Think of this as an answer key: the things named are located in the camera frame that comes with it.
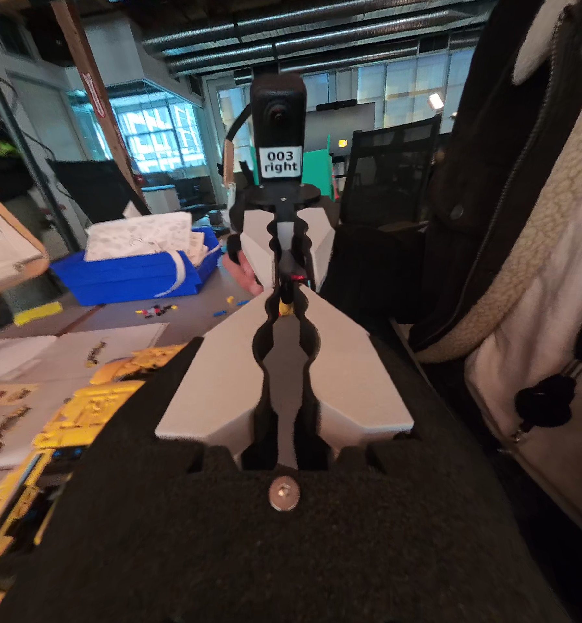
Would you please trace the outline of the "yellow tape strip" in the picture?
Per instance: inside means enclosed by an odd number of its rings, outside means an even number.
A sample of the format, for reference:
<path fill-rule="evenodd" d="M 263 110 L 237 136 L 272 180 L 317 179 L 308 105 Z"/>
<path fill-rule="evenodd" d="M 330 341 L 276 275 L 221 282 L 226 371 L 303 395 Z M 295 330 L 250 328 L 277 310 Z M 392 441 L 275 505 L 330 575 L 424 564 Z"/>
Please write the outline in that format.
<path fill-rule="evenodd" d="M 43 320 L 44 318 L 51 317 L 63 313 L 63 306 L 59 301 L 53 301 L 40 305 L 38 307 L 30 308 L 28 310 L 18 312 L 14 315 L 14 325 L 24 326 L 37 320 Z"/>

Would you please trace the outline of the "wooden post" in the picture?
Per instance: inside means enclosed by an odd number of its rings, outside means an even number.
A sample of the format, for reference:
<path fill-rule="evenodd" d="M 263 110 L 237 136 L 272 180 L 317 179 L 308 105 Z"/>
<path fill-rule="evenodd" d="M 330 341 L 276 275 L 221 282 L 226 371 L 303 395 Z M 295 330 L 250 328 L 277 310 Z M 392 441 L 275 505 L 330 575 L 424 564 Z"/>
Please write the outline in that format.
<path fill-rule="evenodd" d="M 111 156 L 131 189 L 142 202 L 145 202 L 77 8 L 71 1 L 52 1 L 51 6 Z"/>

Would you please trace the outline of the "person's fleece-lined jacket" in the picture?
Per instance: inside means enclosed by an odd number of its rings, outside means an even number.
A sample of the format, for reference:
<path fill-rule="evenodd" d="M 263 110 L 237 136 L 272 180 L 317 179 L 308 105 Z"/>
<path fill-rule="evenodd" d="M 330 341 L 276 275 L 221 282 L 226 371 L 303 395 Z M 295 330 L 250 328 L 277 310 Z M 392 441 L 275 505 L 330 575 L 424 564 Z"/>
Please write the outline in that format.
<path fill-rule="evenodd" d="M 412 351 L 582 529 L 582 1 L 498 1 L 427 199 Z"/>

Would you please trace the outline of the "open instruction booklet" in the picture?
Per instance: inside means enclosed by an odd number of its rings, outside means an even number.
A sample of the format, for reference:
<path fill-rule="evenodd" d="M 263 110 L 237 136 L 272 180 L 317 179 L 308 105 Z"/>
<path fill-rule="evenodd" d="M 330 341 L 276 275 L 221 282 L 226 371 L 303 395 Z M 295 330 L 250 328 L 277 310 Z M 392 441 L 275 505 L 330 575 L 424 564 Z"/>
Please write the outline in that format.
<path fill-rule="evenodd" d="M 23 461 L 35 436 L 96 370 L 153 346 L 165 326 L 0 339 L 0 471 Z"/>

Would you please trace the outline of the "black mesh chair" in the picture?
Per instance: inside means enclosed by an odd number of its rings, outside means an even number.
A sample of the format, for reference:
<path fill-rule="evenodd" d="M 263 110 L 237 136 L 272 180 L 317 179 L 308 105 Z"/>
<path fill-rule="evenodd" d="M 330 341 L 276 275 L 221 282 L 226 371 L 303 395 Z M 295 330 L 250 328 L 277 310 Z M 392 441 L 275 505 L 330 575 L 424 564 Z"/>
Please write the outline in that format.
<path fill-rule="evenodd" d="M 355 131 L 340 200 L 343 224 L 379 229 L 420 221 L 442 114 Z"/>

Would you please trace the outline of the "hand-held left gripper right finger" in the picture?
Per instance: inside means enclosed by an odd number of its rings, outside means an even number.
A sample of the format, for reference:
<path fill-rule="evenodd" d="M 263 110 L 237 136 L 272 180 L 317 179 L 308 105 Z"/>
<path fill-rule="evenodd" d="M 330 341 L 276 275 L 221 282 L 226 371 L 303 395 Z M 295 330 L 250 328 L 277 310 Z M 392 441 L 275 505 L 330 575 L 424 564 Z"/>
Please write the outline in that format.
<path fill-rule="evenodd" d="M 370 334 L 305 285 L 296 285 L 302 404 L 296 416 L 298 465 L 329 465 L 347 447 L 413 431 L 410 415 Z"/>

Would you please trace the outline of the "black brick beam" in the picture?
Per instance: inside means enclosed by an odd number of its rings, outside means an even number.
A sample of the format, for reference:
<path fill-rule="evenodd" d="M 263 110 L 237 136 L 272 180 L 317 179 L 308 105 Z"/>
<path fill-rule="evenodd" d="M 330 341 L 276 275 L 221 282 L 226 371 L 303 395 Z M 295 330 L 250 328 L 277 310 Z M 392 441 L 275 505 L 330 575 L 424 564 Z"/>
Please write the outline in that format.
<path fill-rule="evenodd" d="M 301 251 L 283 250 L 279 260 L 279 291 L 281 302 L 293 304 L 295 286 L 313 286 L 312 268 L 309 260 Z"/>

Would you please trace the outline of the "teal bag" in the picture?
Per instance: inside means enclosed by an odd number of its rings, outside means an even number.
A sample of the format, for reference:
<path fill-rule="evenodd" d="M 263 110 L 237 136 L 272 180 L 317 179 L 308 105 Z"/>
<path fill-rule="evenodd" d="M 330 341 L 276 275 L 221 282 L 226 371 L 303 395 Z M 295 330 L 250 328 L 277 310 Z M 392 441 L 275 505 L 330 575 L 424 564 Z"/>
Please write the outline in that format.
<path fill-rule="evenodd" d="M 303 150 L 302 183 L 315 186 L 323 197 L 336 200 L 336 178 L 333 170 L 333 157 L 330 153 L 331 134 L 326 135 L 325 146 L 317 149 L 305 147 Z"/>

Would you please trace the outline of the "ribbed metal pipes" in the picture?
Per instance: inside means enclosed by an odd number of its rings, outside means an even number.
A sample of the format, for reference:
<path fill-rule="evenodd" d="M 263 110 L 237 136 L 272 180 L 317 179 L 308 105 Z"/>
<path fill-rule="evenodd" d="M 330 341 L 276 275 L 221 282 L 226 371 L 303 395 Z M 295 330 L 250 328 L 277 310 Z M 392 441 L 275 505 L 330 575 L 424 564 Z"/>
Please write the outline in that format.
<path fill-rule="evenodd" d="M 484 25 L 495 1 L 305 1 L 200 20 L 149 35 L 143 49 L 173 77 L 313 62 L 314 57 L 408 43 Z"/>

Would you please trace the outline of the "blue plastic bin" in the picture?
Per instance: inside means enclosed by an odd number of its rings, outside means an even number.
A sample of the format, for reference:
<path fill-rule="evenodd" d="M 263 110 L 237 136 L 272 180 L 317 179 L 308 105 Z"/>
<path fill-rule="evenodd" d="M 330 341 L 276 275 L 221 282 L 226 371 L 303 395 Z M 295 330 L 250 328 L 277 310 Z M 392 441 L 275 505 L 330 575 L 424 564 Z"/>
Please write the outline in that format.
<path fill-rule="evenodd" d="M 222 246 L 212 228 L 195 231 L 208 248 L 197 267 L 183 251 L 90 262 L 81 251 L 50 268 L 81 306 L 196 295 L 216 269 Z"/>

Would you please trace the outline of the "paned window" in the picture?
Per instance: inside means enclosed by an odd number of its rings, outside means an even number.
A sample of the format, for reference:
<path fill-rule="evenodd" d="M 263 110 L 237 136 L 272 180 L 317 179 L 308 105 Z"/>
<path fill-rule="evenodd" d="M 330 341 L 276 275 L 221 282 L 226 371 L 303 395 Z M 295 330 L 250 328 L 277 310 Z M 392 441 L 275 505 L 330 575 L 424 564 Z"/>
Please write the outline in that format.
<path fill-rule="evenodd" d="M 111 105 L 139 173 L 171 173 L 207 165 L 195 107 L 187 100 L 157 93 L 114 98 Z"/>

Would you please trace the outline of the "patterned paper bag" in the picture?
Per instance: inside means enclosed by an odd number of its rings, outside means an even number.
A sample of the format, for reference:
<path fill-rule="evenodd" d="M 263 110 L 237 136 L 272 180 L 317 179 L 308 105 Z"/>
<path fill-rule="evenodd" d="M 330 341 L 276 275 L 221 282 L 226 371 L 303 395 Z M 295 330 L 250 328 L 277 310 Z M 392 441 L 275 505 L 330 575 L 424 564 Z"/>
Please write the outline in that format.
<path fill-rule="evenodd" d="M 184 252 L 195 268 L 203 260 L 220 250 L 220 244 L 208 247 L 204 233 L 192 229 L 192 215 L 189 212 L 151 214 L 135 216 L 135 205 L 130 201 L 123 219 L 101 222 L 90 226 L 84 260 L 87 262 L 122 259 L 140 255 L 169 253 L 176 266 L 176 277 L 170 289 L 155 295 L 168 296 L 185 281 L 187 268 L 180 256 Z"/>

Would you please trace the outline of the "yellow toy brick car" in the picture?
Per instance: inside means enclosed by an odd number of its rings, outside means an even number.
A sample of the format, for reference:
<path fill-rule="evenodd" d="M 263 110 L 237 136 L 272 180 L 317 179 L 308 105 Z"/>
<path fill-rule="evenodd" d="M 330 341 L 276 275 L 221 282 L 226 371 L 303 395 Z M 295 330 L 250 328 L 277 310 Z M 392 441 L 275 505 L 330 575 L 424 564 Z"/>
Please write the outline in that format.
<path fill-rule="evenodd" d="M 22 463 L 0 472 L 0 603 L 43 540 L 85 451 L 119 408 L 186 346 L 151 347 L 105 364 L 52 415 Z"/>

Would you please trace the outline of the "grey wall screen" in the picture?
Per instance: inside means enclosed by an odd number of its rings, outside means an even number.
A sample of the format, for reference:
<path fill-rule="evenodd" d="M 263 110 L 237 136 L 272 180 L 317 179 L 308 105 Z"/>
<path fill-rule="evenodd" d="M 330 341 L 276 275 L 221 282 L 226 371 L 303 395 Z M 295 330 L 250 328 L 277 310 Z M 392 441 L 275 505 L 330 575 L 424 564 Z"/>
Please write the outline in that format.
<path fill-rule="evenodd" d="M 374 129 L 375 103 L 306 113 L 304 150 L 327 150 L 335 157 L 351 152 L 353 134 Z"/>

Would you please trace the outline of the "black monitor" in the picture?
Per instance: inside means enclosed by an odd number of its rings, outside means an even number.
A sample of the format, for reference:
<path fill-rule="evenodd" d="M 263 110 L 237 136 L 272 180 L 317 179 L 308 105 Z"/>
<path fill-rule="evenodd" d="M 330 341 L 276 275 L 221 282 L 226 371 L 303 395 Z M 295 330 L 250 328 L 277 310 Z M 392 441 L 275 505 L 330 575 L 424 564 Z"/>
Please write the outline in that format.
<path fill-rule="evenodd" d="M 130 202 L 136 210 L 135 216 L 151 214 L 146 203 L 112 160 L 47 159 L 46 162 L 59 183 L 93 224 L 123 219 Z"/>

